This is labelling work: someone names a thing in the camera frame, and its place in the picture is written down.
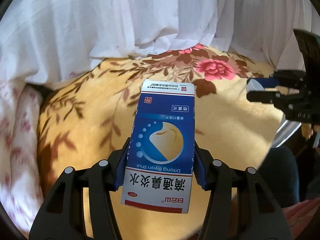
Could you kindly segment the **person's right hand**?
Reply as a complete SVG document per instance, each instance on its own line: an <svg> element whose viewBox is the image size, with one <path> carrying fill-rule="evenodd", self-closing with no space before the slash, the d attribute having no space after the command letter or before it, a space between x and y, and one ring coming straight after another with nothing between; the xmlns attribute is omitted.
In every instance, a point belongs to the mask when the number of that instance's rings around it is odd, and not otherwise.
<svg viewBox="0 0 320 240"><path fill-rule="evenodd" d="M302 136L309 140L314 133L317 133L320 131L319 125L312 125L307 123L302 123Z"/></svg>

